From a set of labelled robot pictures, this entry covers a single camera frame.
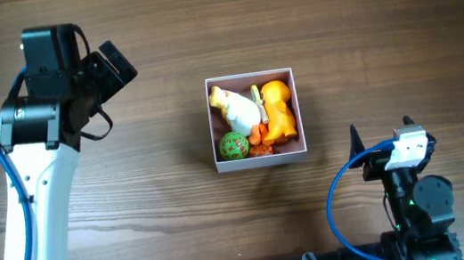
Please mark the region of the green number ball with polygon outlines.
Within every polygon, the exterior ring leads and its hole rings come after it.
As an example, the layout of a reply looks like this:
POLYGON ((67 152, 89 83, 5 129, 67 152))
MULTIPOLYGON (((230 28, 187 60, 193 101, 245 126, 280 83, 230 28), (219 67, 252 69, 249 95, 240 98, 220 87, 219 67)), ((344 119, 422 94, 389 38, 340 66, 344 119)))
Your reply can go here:
POLYGON ((248 156, 248 139, 238 132, 229 132, 225 134, 218 144, 220 155, 225 160, 244 159, 248 156))

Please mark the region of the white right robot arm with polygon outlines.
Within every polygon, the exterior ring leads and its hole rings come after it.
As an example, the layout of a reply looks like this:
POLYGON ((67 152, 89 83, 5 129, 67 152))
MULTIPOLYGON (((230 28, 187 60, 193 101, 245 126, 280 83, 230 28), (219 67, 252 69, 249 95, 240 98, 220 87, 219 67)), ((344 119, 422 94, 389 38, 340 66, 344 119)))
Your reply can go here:
POLYGON ((396 128, 393 143, 366 149, 350 128, 352 169, 363 180, 381 181, 392 230, 381 234, 375 256, 383 260, 463 260, 455 233, 452 184, 443 176, 420 173, 435 151, 436 138, 408 116, 396 128))

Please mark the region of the white duck toy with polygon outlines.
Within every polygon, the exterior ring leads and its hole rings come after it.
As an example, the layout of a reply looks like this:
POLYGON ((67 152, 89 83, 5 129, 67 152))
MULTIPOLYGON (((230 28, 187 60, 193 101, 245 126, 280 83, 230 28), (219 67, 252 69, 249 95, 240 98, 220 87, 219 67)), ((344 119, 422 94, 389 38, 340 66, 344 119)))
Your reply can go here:
POLYGON ((222 111, 233 132, 246 136, 254 146, 260 145, 262 116, 257 105, 239 93, 218 86, 212 86, 210 91, 208 103, 222 111))

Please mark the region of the orange dinosaur toy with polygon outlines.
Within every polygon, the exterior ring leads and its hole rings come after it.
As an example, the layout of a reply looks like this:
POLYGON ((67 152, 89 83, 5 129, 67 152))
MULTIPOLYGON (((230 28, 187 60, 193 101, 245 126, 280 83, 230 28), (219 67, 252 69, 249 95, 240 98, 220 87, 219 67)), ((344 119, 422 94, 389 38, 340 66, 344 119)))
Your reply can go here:
POLYGON ((265 112, 268 115, 268 134, 263 142, 271 145, 279 139, 285 140, 297 136, 296 120, 290 111, 288 101, 292 92, 282 81, 273 80, 263 85, 260 93, 265 101, 265 112))

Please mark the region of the orange round plastic toy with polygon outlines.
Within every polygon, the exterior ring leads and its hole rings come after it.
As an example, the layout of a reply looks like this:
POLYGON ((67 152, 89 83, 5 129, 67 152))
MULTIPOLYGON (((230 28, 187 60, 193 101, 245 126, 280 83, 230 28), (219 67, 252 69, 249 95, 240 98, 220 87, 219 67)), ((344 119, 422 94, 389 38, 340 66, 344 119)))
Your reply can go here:
POLYGON ((252 146, 251 149, 249 150, 249 156, 251 158, 272 156, 272 154, 273 154, 273 147, 267 144, 252 146))

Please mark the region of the yellow rattle drum toy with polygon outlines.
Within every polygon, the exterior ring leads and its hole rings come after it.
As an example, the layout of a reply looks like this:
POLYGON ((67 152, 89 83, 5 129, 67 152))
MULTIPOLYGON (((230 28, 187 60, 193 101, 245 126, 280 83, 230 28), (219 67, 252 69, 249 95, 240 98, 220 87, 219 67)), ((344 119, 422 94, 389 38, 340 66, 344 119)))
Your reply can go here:
POLYGON ((256 85, 252 85, 251 87, 251 94, 252 94, 252 101, 257 105, 259 108, 259 112, 261 115, 261 121, 264 124, 268 124, 270 121, 268 118, 268 114, 265 110, 265 101, 263 100, 262 94, 259 92, 258 87, 256 85))

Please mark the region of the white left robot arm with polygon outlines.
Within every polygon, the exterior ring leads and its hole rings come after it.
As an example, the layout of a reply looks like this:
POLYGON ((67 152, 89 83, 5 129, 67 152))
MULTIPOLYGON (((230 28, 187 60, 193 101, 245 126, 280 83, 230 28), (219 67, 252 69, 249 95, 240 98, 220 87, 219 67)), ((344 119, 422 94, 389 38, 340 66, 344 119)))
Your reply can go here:
POLYGON ((72 67, 27 66, 0 109, 7 179, 4 260, 68 260, 68 213, 83 131, 137 71, 111 42, 72 67))

